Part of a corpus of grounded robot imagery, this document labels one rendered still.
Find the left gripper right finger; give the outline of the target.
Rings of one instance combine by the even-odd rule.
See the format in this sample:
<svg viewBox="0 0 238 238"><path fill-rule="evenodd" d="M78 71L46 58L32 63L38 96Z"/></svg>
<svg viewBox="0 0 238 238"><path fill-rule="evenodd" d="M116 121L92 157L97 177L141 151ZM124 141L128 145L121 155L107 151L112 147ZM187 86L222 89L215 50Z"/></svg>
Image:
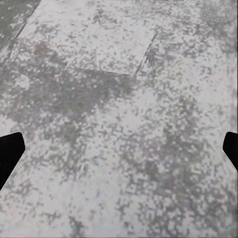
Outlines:
<svg viewBox="0 0 238 238"><path fill-rule="evenodd" d="M223 150L238 170L238 134L234 132L227 132L224 139Z"/></svg>

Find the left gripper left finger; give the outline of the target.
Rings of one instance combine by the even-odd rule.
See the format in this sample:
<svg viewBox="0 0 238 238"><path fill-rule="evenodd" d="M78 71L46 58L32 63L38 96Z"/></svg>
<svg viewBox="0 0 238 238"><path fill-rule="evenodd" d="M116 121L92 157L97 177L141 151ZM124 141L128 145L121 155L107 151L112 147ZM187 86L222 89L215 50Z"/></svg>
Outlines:
<svg viewBox="0 0 238 238"><path fill-rule="evenodd" d="M25 151L21 132L0 137L0 189Z"/></svg>

